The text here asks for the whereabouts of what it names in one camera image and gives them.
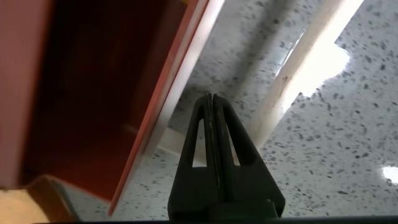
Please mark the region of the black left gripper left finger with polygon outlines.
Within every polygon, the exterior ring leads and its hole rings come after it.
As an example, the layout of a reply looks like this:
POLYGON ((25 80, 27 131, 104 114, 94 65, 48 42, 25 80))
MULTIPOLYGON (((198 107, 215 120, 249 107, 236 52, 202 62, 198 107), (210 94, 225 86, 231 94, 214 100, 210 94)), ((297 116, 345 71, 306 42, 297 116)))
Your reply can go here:
POLYGON ((216 137, 212 95, 207 94, 193 107, 167 205, 171 220, 206 220, 209 207, 222 199, 222 166, 216 137), (205 130, 206 166, 194 167, 200 121, 205 130))

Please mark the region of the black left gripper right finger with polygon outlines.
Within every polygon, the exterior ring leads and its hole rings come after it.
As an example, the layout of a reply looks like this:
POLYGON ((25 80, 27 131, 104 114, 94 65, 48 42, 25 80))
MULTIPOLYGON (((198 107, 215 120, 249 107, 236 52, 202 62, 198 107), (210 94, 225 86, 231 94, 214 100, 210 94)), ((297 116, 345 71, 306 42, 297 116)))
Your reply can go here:
POLYGON ((285 198, 231 103, 213 96, 220 207, 227 218, 279 218, 285 198))

